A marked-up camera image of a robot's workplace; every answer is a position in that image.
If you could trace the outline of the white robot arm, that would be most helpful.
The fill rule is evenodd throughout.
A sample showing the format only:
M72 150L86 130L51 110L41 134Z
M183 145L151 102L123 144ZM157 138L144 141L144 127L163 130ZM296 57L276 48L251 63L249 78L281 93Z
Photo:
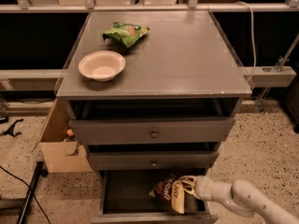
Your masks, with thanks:
M184 190L198 200L220 203L242 217L259 214L268 224L299 224L299 218L268 199L250 182L237 179L233 184L214 181L203 175L185 175L179 179Z

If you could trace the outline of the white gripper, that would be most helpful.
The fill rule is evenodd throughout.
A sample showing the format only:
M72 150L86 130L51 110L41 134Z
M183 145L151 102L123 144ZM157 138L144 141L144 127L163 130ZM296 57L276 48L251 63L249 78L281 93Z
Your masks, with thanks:
M203 175L184 175L181 176L179 180L182 184L188 186L188 188L184 188L184 191L192 195L196 199L208 202L211 202L213 200L213 181L209 177Z

